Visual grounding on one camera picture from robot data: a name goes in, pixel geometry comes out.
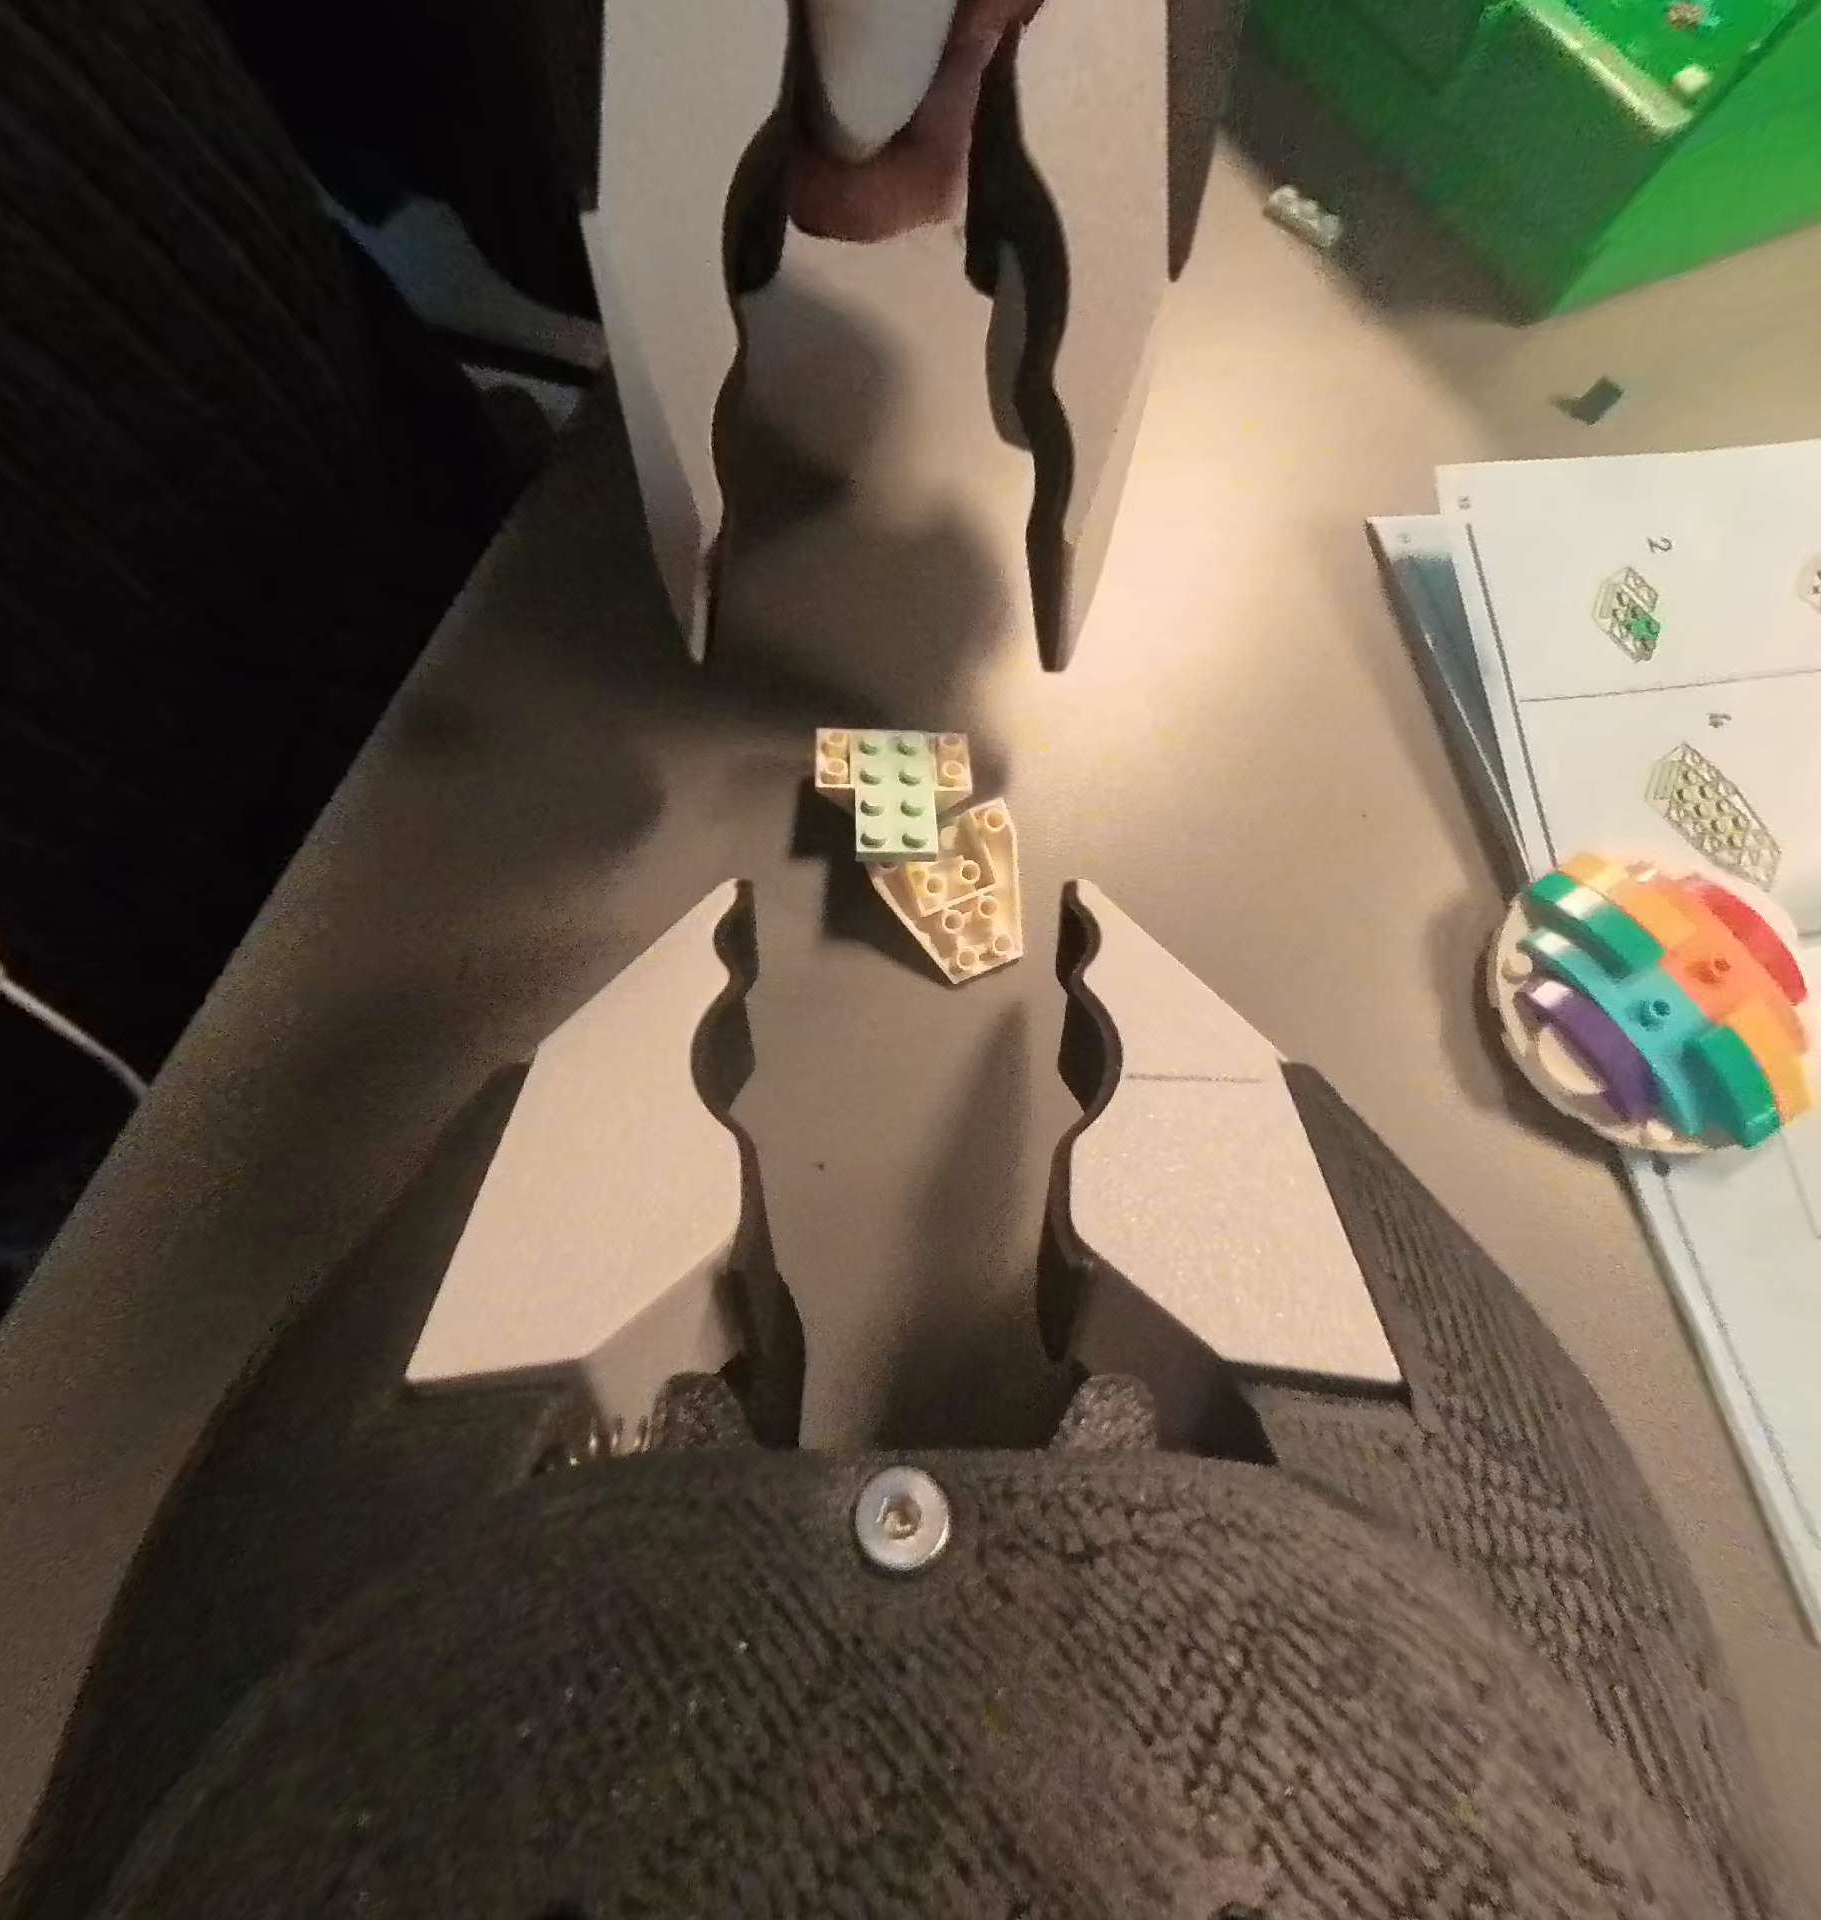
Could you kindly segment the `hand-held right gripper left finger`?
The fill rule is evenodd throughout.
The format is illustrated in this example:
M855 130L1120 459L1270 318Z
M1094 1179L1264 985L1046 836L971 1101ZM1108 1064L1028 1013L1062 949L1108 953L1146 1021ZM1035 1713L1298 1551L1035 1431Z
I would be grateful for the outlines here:
M407 1389L561 1389L637 1443L668 1380L721 1375L757 1441L797 1441L798 1307L735 1117L757 972L731 880L538 1044Z

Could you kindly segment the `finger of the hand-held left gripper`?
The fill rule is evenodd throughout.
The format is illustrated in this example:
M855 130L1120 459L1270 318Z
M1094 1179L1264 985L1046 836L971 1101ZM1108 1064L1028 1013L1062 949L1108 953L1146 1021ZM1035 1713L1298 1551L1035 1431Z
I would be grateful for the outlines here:
M1051 674L1108 557L1227 82L1229 7L1212 3L1042 4L986 76L969 277L994 304L994 420L1034 467L1026 563Z
M793 38L784 3L610 3L598 40L582 240L660 584L694 663L726 534L738 247L786 130Z

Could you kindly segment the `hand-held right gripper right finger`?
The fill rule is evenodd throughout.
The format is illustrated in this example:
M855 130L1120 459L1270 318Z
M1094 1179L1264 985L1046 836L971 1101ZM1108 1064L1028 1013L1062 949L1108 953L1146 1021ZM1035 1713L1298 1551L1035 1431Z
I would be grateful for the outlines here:
M1138 1383L1166 1449L1263 1449L1264 1389L1403 1403L1276 1046L1088 880L1058 979L1077 1113L1043 1207L1046 1357Z

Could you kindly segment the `tan and mint lego assembly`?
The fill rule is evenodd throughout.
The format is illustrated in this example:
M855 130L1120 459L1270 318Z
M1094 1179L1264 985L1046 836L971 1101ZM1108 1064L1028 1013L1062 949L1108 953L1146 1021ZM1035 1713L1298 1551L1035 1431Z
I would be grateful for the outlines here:
M1026 952L1018 829L976 795L971 737L903 727L819 727L813 785L851 822L876 895L955 987Z

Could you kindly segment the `open lego instruction booklet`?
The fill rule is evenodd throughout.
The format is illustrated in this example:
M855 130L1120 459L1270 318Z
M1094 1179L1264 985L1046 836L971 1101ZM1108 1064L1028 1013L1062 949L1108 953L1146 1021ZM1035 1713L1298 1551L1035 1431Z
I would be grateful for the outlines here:
M1436 493L1372 541L1515 895L1595 852L1794 922L1815 1112L1688 1162L1608 1145L1821 1639L1821 440L1440 467Z

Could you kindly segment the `person's left hand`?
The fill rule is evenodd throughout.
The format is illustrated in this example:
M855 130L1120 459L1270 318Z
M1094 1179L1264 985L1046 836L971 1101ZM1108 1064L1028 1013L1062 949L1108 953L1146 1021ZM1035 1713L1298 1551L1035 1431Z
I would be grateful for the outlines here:
M958 4L919 109L876 156L843 160L813 133L797 133L786 173L793 226L828 242L878 243L951 221L968 195L987 72L1038 13L1042 3Z

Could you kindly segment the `paper plate with coloured bricks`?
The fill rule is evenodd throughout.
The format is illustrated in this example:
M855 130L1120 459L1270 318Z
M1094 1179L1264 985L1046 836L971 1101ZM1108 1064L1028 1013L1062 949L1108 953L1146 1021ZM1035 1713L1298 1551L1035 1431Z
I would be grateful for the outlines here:
M1737 878L1575 852L1508 905L1485 980L1527 1082L1612 1148L1757 1149L1817 1108L1794 922Z

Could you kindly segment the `person's dark knit clothing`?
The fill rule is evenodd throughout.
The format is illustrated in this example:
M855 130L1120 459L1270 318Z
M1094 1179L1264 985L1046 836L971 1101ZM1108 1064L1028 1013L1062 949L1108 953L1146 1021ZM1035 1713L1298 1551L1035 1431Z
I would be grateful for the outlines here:
M0 3L0 963L149 1080L507 516L327 201L533 297L533 4Z

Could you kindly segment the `green plastic storage bin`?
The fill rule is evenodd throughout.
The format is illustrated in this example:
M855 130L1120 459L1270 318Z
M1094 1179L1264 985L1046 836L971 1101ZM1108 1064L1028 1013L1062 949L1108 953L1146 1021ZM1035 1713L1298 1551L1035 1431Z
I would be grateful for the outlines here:
M1264 3L1247 28L1530 321L1821 225L1821 3Z

